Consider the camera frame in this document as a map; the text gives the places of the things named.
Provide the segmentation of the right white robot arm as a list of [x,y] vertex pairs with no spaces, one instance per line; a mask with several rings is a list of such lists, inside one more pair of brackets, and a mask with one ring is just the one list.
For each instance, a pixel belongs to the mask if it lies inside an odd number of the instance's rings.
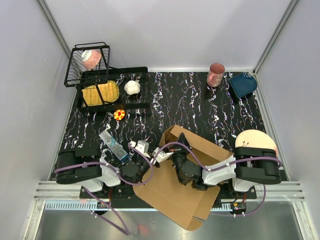
[[228,195],[236,199],[255,184],[276,185],[282,181],[278,148],[274,140],[262,131],[251,129],[240,133],[236,137],[233,154],[213,165],[203,165],[199,160],[190,161],[187,155],[191,149],[183,133],[167,148],[172,153],[179,183],[191,183],[193,189],[206,191],[227,181]]

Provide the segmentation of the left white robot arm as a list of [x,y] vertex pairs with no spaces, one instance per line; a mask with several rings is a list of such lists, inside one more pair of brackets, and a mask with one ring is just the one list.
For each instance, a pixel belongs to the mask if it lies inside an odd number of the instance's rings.
[[56,183],[82,187],[81,198],[89,195],[97,198],[125,199],[135,193],[133,185],[141,184],[145,173],[154,163],[147,152],[131,156],[114,153],[117,166],[107,161],[98,148],[61,150],[56,161]]

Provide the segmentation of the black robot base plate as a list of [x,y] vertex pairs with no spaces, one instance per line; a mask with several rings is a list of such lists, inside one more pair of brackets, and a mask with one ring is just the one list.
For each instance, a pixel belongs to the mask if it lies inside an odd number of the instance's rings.
[[[105,187],[102,191],[93,194],[102,200],[111,198],[110,203],[114,208],[153,209],[152,206],[135,195],[133,186],[131,185],[120,185],[111,188]],[[224,183],[212,207],[218,208],[222,203],[228,203],[234,200],[234,196],[229,193],[227,184]]]

